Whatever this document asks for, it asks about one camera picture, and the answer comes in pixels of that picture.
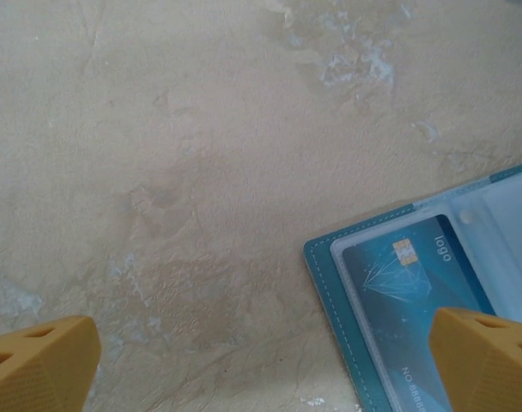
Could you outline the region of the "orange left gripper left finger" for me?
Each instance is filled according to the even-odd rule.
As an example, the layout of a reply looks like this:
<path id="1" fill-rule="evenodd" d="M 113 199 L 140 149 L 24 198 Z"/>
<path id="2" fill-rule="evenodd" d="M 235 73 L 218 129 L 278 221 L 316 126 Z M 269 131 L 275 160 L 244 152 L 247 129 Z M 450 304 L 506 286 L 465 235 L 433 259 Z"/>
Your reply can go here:
<path id="1" fill-rule="evenodd" d="M 99 361 L 89 316 L 0 335 L 0 412 L 82 412 Z"/>

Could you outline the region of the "teal card holder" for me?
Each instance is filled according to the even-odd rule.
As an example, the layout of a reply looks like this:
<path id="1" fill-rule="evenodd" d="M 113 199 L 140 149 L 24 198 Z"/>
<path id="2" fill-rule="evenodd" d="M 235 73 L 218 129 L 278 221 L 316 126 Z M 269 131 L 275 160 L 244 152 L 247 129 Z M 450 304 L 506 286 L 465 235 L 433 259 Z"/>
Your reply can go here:
<path id="1" fill-rule="evenodd" d="M 522 165 L 307 241 L 303 255 L 364 412 L 393 412 L 332 255 L 357 234 L 448 217 L 494 313 L 522 323 Z"/>

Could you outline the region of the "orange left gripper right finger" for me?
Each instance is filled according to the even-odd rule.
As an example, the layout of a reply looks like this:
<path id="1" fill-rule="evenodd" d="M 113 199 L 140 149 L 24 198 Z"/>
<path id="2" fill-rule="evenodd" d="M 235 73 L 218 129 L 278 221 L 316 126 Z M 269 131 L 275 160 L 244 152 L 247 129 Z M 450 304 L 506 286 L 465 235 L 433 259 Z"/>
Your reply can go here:
<path id="1" fill-rule="evenodd" d="M 442 307 L 428 344 L 452 412 L 522 412 L 522 323 Z"/>

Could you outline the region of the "blue diamond print credit card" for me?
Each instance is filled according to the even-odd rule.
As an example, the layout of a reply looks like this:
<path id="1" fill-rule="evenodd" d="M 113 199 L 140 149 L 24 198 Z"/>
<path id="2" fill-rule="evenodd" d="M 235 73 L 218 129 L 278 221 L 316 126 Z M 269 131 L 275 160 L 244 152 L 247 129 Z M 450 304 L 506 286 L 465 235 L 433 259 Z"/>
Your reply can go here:
<path id="1" fill-rule="evenodd" d="M 448 217 L 430 215 L 331 247 L 393 412 L 452 412 L 428 346 L 436 311 L 494 313 Z"/>

